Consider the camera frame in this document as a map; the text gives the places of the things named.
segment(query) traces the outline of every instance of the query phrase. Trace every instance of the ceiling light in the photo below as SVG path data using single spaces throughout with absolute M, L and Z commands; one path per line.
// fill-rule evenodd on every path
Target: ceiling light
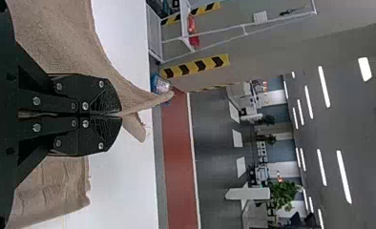
M 360 64 L 363 80 L 364 82 L 367 82 L 370 78 L 372 78 L 372 71 L 370 70 L 369 61 L 366 57 L 363 57 L 358 59 L 358 63 Z
M 327 186 L 327 180 L 325 179 L 325 171 L 324 171 L 323 160 L 322 160 L 322 152 L 320 152 L 320 149 L 317 149 L 317 158 L 319 159 L 320 172 L 322 173 L 323 185 Z
M 302 159 L 303 170 L 306 172 L 306 163 L 304 162 L 304 155 L 303 155 L 302 148 L 301 148 L 301 159 Z
M 348 179 L 346 178 L 343 155 L 342 155 L 341 151 L 339 151 L 339 150 L 337 151 L 337 159 L 339 161 L 340 174 L 341 174 L 341 180 L 343 181 L 345 198 L 346 198 L 346 201 L 348 201 L 348 203 L 351 204 L 352 199 L 351 199 L 351 193 L 349 192 Z
M 312 197 L 309 197 L 309 202 L 310 202 L 310 212 L 314 213 Z
M 324 71 L 323 71 L 322 66 L 319 66 L 319 76 L 320 76 L 320 82 L 322 83 L 325 106 L 329 108 L 331 106 L 331 102 L 330 102 L 330 97 L 328 96 L 328 90 L 327 90 L 327 85 L 325 84 L 325 77 L 324 77 Z
M 309 211 L 309 204 L 307 203 L 306 189 L 304 188 L 303 188 L 303 198 L 304 198 L 304 206 L 306 207 L 306 211 Z
M 306 102 L 307 102 L 307 107 L 309 108 L 310 118 L 313 119 L 312 103 L 310 102 L 309 89 L 307 89 L 307 86 L 304 86 L 304 93 L 306 94 Z
M 286 96 L 286 100 L 289 99 L 289 96 L 288 96 L 288 90 L 286 88 L 286 82 L 283 81 L 283 87 L 285 88 L 285 96 Z
M 301 101 L 298 99 L 298 110 L 299 110 L 299 117 L 301 118 L 301 123 L 304 126 L 304 119 L 303 119 L 303 112 L 302 112 L 302 105 Z
M 320 227 L 322 227 L 322 229 L 324 229 L 322 211 L 320 209 L 318 209 L 317 212 L 319 214 Z
M 299 150 L 298 147 L 296 147 L 296 159 L 298 160 L 298 167 L 301 168 L 301 160 L 299 158 Z
M 299 126 L 298 126 L 298 117 L 296 116 L 295 108 L 292 108 L 292 112 L 293 112 L 293 119 L 294 119 L 294 121 L 295 121 L 295 128 L 296 128 L 296 130 L 299 130 Z

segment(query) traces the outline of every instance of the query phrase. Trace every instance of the gray floor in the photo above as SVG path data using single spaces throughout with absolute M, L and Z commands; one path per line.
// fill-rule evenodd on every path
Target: gray floor
M 376 229 L 376 57 L 369 62 L 374 78 L 367 82 L 357 60 L 324 66 L 329 109 L 317 66 L 297 71 L 296 79 L 285 77 L 290 110 L 297 108 L 297 98 L 303 104 L 305 125 L 295 131 L 296 144 L 303 147 L 306 161 L 303 183 L 314 209 L 322 209 L 325 228 Z M 310 91 L 314 119 L 308 114 L 304 85 Z M 327 187 L 322 183 L 317 148 L 322 151 Z M 352 204 L 345 200 L 336 150 L 343 152 Z
M 193 134 L 197 161 L 201 227 L 206 229 L 242 228 L 240 201 L 225 200 L 229 188 L 239 188 L 246 177 L 238 178 L 237 159 L 253 163 L 250 143 L 233 145 L 232 129 L 250 136 L 250 126 L 238 124 L 229 113 L 224 89 L 191 94 Z

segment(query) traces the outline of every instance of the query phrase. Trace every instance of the ceiling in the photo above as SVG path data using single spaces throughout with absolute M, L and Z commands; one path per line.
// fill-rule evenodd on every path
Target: ceiling
M 307 194 L 314 209 L 321 209 L 325 228 L 376 229 L 376 56 L 368 58 L 373 78 L 364 82 L 357 59 L 323 66 L 331 101 L 326 108 L 318 66 L 287 74 L 284 80 L 292 115 L 297 99 L 303 110 L 304 126 L 295 130 L 298 148 L 303 148 L 306 172 L 302 171 Z M 304 85 L 307 85 L 314 118 L 307 108 Z M 327 186 L 323 186 L 317 157 L 322 152 Z M 336 151 L 341 150 L 345 163 L 352 204 L 345 199 Z

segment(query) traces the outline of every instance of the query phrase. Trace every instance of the yellow and black striped barrier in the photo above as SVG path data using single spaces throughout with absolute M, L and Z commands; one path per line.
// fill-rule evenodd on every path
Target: yellow and black striped barrier
M 220 54 L 160 70 L 163 78 L 181 77 L 187 74 L 214 70 L 230 65 L 229 54 Z
M 218 10 L 220 8 L 221 8 L 220 2 L 210 3 L 208 5 L 192 9 L 191 15 L 199 16 L 199 15 L 205 14 L 205 13 L 213 11 L 213 10 Z M 181 20 L 181 14 L 179 14 L 179 12 L 178 12 L 178 13 L 175 13 L 175 14 L 163 19 L 161 21 L 161 26 L 172 25 L 172 24 L 175 24 L 176 22 L 178 22 L 180 20 Z
M 199 90 L 195 90 L 195 91 L 192 91 L 192 93 L 200 93 L 200 92 L 205 92 L 205 91 L 214 90 L 214 89 L 222 89 L 222 88 L 225 88 L 227 86 L 232 86 L 232 85 L 237 85 L 237 84 L 239 84 L 239 83 L 219 84 L 217 86 L 210 86 L 210 87 L 202 88 L 202 89 L 199 89 Z

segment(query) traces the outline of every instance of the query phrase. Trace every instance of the white table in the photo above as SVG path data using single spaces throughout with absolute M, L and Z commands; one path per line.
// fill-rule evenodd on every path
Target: white table
M 93 0 L 93 14 L 114 67 L 150 90 L 145 1 Z M 151 111 L 140 117 L 152 126 Z M 90 156 L 90 168 L 91 205 L 32 228 L 158 228 L 153 135 L 139 143 L 122 129 L 110 152 Z

